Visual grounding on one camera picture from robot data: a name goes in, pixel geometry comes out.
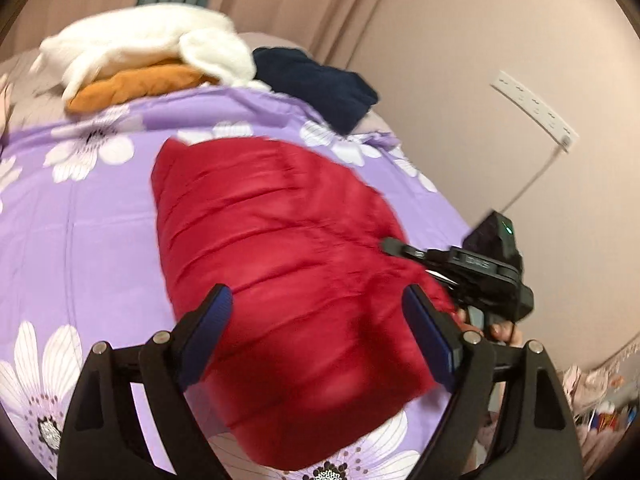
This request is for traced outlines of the person's right hand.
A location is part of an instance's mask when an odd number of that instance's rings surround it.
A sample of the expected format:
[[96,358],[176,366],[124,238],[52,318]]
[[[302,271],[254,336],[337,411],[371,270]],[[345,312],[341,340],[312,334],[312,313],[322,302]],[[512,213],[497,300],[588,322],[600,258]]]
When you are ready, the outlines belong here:
[[[457,310],[457,318],[459,321],[459,326],[462,330],[474,330],[481,335],[484,335],[484,332],[475,327],[474,325],[469,323],[469,315],[464,309]],[[518,326],[514,325],[511,322],[504,321],[501,323],[492,324],[489,327],[489,333],[491,337],[495,339],[495,341],[503,342],[510,347],[521,347],[523,345],[523,334],[522,331],[518,328]]]

